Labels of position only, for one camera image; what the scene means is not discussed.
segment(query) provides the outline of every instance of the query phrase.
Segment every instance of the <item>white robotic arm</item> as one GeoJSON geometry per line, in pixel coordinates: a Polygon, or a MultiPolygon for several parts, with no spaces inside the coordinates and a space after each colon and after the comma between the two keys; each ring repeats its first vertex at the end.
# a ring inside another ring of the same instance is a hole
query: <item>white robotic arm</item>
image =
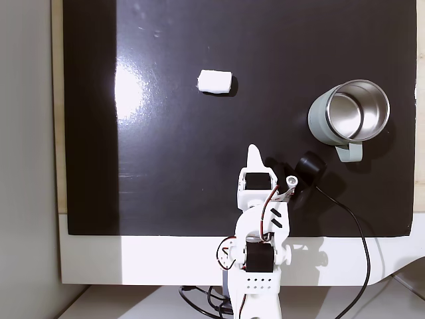
{"type": "Polygon", "coordinates": [[[281,319],[278,294],[282,263],[291,263],[288,204],[298,184],[288,176],[288,190],[276,195],[278,178],[265,167],[255,145],[238,182],[238,208],[242,214],[235,236],[218,248],[218,259],[228,265],[228,291],[235,319],[281,319]]]}

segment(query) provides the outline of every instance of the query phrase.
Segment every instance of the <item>gray mug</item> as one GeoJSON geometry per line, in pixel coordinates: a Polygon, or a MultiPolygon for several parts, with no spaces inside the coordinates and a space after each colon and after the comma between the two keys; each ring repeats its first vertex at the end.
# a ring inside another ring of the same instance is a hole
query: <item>gray mug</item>
{"type": "Polygon", "coordinates": [[[368,80],[352,80],[314,101],[308,126],[320,142],[336,147],[341,161],[361,161],[362,142],[378,135],[389,116],[390,103],[379,86],[368,80]]]}

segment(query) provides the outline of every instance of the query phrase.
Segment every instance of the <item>cable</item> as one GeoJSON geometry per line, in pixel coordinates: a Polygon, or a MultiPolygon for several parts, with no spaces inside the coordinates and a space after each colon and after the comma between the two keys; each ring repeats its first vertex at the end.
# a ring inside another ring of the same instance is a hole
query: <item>cable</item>
{"type": "Polygon", "coordinates": [[[363,246],[365,248],[365,253],[366,253],[366,261],[367,261],[367,272],[366,272],[366,280],[365,283],[363,284],[363,286],[360,289],[359,294],[356,296],[356,298],[354,298],[354,300],[348,305],[348,307],[346,307],[346,309],[344,309],[342,311],[342,313],[340,313],[338,316],[335,317],[335,319],[340,319],[342,318],[355,304],[357,301],[359,301],[360,297],[362,296],[362,294],[365,292],[367,284],[369,282],[369,277],[371,276],[371,258],[369,256],[369,250],[367,249],[367,244],[366,244],[366,238],[363,234],[363,231],[361,230],[361,226],[359,221],[357,220],[356,216],[353,214],[353,212],[344,204],[338,202],[336,199],[330,197],[328,194],[326,194],[324,191],[322,191],[320,188],[318,188],[318,186],[316,186],[316,189],[325,197],[327,197],[330,201],[334,202],[334,204],[340,206],[340,208],[346,210],[348,213],[350,213],[350,215],[354,218],[357,227],[359,228],[359,232],[360,232],[360,236],[361,236],[361,240],[363,242],[363,246]]]}
{"type": "Polygon", "coordinates": [[[245,300],[246,300],[246,294],[244,294],[244,298],[242,299],[242,304],[240,305],[240,308],[239,308],[239,319],[240,319],[240,315],[242,314],[242,308],[244,307],[245,300]]]}
{"type": "Polygon", "coordinates": [[[277,192],[278,188],[279,188],[279,185],[276,185],[276,186],[273,188],[273,190],[272,190],[272,192],[270,193],[270,195],[267,197],[266,201],[264,202],[263,211],[261,212],[261,220],[260,220],[260,239],[261,239],[262,241],[266,241],[266,242],[267,242],[267,241],[270,241],[270,239],[271,239],[270,234],[267,234],[267,238],[264,238],[264,233],[263,233],[263,220],[264,220],[264,214],[265,214],[265,212],[266,212],[267,204],[268,204],[268,203],[269,203],[269,201],[272,199],[272,197],[273,197],[273,195],[275,194],[275,192],[277,192]]]}
{"type": "Polygon", "coordinates": [[[226,237],[225,239],[223,239],[223,240],[221,241],[220,245],[217,247],[217,251],[216,251],[216,253],[215,253],[215,258],[217,259],[218,264],[220,265],[220,267],[221,267],[223,270],[229,270],[230,268],[232,268],[233,264],[236,262],[236,259],[234,259],[234,260],[233,260],[233,262],[232,262],[232,264],[231,264],[228,268],[226,268],[226,267],[224,267],[224,266],[222,265],[222,263],[220,262],[220,259],[218,258],[218,251],[220,250],[221,245],[223,245],[223,243],[224,243],[225,241],[227,241],[227,240],[229,240],[229,239],[235,239],[235,238],[236,238],[236,236],[229,236],[229,237],[226,237]]]}
{"type": "Polygon", "coordinates": [[[203,290],[203,289],[199,288],[198,286],[185,286],[185,288],[186,288],[187,290],[188,290],[189,288],[192,288],[191,290],[193,290],[193,289],[199,290],[199,291],[201,291],[203,294],[206,294],[207,296],[209,295],[210,297],[216,298],[217,300],[220,300],[220,301],[228,300],[228,298],[227,298],[227,297],[218,297],[218,296],[215,296],[214,294],[211,294],[211,291],[213,290],[213,286],[210,286],[211,290],[209,290],[209,289],[208,289],[208,291],[205,291],[205,290],[203,290]]]}
{"type": "Polygon", "coordinates": [[[207,300],[208,300],[208,303],[211,306],[211,308],[214,309],[215,311],[217,311],[220,316],[222,316],[223,314],[228,314],[230,316],[233,316],[233,310],[231,308],[223,308],[223,306],[227,302],[230,302],[230,299],[229,298],[225,298],[225,297],[224,298],[220,298],[220,300],[222,301],[222,303],[220,304],[220,306],[216,306],[211,301],[211,297],[214,296],[213,294],[211,294],[212,291],[213,291],[213,286],[210,286],[210,288],[208,289],[207,300]]]}
{"type": "Polygon", "coordinates": [[[180,288],[179,288],[179,294],[180,294],[181,298],[183,298],[183,300],[185,302],[187,302],[187,304],[190,307],[192,307],[193,309],[195,309],[197,312],[200,312],[201,314],[203,314],[203,315],[205,315],[207,317],[210,317],[212,319],[222,319],[222,316],[219,317],[219,316],[216,316],[215,314],[211,314],[210,312],[207,312],[207,311],[203,310],[202,308],[198,307],[196,304],[194,304],[193,302],[191,302],[189,300],[189,298],[187,298],[186,295],[184,294],[184,292],[183,292],[183,289],[184,288],[185,288],[185,286],[180,286],[180,288]]]}

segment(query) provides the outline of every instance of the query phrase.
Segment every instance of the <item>gray wall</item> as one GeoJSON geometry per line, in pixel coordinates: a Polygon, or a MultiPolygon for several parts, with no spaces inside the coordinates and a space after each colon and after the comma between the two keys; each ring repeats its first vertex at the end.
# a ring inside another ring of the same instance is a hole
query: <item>gray wall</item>
{"type": "Polygon", "coordinates": [[[54,198],[50,1],[0,1],[0,318],[54,318],[62,285],[54,198]]]}

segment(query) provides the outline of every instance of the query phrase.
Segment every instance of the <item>white sponge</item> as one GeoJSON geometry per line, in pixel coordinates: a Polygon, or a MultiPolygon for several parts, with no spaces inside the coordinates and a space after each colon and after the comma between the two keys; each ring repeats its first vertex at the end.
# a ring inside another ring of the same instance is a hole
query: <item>white sponge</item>
{"type": "Polygon", "coordinates": [[[229,93],[231,86],[231,72],[202,70],[198,77],[198,90],[201,92],[229,93]]]}

